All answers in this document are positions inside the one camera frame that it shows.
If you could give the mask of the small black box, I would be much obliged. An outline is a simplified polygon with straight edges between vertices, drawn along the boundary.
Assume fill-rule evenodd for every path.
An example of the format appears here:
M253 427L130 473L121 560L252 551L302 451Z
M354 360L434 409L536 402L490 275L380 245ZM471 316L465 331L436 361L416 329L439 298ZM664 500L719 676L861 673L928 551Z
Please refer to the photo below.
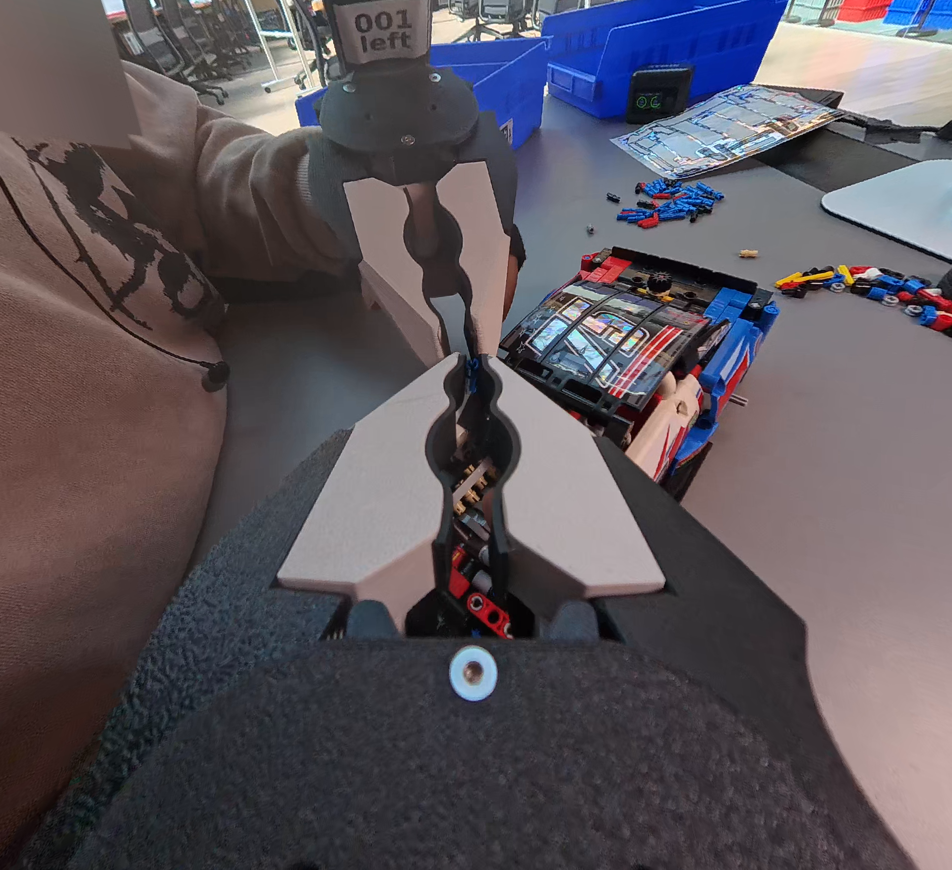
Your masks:
M625 122L651 124L683 113L694 74L695 67L690 63L654 64L636 69L629 80Z

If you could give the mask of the pile of blue pins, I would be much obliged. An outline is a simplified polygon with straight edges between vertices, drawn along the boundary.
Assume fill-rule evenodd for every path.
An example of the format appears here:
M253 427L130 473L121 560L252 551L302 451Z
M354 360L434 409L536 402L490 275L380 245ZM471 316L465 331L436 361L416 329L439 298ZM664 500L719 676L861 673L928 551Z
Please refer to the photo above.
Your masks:
M638 182L633 188L634 201L617 206L616 221L643 230L654 229L671 221L695 223L713 213L724 200L722 192L704 183L683 184L665 178Z

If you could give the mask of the silver monitor stand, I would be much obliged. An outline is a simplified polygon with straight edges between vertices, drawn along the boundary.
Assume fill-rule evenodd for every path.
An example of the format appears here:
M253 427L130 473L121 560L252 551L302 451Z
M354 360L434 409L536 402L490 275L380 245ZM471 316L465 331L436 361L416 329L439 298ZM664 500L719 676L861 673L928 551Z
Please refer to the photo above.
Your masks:
M951 259L951 161L915 162L825 194L829 215Z

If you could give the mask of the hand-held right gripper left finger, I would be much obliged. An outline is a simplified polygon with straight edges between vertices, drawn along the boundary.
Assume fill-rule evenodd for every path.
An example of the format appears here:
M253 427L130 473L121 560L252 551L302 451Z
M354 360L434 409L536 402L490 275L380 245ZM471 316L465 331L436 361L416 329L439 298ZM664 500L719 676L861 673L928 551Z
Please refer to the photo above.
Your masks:
M451 412L446 380L461 366L448 356L354 425L278 569L280 587L381 602L404 632L435 586L445 500L425 444Z

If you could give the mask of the sticker sheet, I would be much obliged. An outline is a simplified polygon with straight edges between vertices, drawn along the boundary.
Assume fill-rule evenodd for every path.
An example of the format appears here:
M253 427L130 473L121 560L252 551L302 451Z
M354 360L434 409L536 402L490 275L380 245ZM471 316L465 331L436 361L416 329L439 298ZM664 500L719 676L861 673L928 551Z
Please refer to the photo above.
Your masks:
M721 91L611 143L657 177L682 182L761 155L842 116L826 91L747 84Z

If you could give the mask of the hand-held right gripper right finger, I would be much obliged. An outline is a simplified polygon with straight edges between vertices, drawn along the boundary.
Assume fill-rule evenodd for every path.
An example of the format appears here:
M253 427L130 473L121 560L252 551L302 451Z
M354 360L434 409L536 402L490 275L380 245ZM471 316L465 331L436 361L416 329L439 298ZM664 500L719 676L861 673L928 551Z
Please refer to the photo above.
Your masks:
M655 593L664 575L601 454L601 438L498 359L497 408L517 435L502 484L509 590L537 617L564 602Z

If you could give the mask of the person's beige sweatshirt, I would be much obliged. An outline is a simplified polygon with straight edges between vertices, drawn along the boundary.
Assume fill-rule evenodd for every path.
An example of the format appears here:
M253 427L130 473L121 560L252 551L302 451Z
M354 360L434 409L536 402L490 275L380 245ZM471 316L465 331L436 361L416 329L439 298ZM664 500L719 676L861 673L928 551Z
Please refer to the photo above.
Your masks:
M184 574L219 297L91 147L2 135L2 850L65 789Z

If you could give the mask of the group of black office chairs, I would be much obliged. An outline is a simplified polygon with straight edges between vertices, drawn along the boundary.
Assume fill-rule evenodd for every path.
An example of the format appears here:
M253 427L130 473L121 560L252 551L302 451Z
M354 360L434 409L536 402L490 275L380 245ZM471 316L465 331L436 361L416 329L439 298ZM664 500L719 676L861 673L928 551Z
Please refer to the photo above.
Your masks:
M194 40L184 17L193 11L188 0L161 0L158 11L151 0L122 1L144 59L158 72L188 83L193 70L212 67L215 57ZM453 112L479 107L470 83L451 69L432 65L431 0L322 0L325 27L318 25L307 2L277 0L280 7L287 1L297 7L303 30L309 33L315 54L312 69L323 87L341 84L351 92L353 71L386 77L384 63L403 63L404 70L397 73L402 82L386 86L388 96L396 99L396 114L410 114L411 102L424 99L434 114L445 101L451 102Z

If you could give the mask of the pile of mixed bricks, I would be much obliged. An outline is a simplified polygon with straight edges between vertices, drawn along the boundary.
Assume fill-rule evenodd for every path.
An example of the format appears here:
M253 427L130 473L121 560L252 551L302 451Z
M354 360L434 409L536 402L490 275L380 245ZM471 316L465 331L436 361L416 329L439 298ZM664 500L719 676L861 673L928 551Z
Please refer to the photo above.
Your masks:
M872 265L814 266L779 279L774 287L781 295L797 299L821 291L851 294L895 308L930 331L951 335L950 269L931 280Z

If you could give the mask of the person's left forearm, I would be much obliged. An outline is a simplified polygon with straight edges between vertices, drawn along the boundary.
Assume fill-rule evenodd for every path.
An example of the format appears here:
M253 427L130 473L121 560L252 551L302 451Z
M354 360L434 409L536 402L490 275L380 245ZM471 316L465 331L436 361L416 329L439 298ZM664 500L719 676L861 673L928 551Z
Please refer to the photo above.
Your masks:
M309 188L308 147L320 129L273 136L204 105L182 83L122 67L140 134L100 154L173 246L217 279L351 275L354 249Z

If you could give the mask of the blue plastic crate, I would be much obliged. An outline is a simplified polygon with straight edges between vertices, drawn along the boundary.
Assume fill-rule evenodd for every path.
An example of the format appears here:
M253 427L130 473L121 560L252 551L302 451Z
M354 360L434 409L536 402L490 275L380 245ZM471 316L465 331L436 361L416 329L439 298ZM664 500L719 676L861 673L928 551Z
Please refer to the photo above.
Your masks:
M483 162L497 182L515 177L513 146L541 125L548 65L545 39L515 38L489 43L447 43L436 47L434 67L453 70L471 84L479 107L453 112L427 111L427 99L411 102L408 115L396 114L396 99L386 86L401 83L403 63L382 65L386 77L351 73L354 90L327 85L297 97L295 109L304 129L319 128L311 155L318 161L331 151L362 163L368 177L392 185L439 181L453 167Z
M618 0L547 17L548 94L620 118L632 75L693 66L689 101L754 81L791 0Z

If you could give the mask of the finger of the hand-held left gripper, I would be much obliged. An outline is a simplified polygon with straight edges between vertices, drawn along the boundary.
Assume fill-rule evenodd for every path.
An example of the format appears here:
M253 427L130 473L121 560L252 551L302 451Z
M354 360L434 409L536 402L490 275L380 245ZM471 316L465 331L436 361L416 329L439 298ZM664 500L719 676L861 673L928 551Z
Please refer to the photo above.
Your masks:
M506 316L510 239L485 163L453 167L437 184L437 201L449 256L443 297L460 299L452 331L470 359L494 355Z
M448 354L446 331L424 298L422 267L405 242L411 221L406 190L366 178L346 182L344 194L361 253L364 298L388 316L424 366L438 364Z

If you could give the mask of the brick-built toy race car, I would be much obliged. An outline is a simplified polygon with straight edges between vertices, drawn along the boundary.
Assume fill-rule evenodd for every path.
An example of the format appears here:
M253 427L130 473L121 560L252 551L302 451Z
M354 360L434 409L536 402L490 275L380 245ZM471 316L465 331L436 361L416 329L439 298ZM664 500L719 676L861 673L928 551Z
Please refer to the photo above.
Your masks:
M584 256L502 341L501 363L612 443L677 503L712 449L723 409L779 316L774 292L728 274L623 248ZM479 390L465 386L452 453L446 580L411 607L413 637L521 638L540 619L495 581L492 493L515 458Z

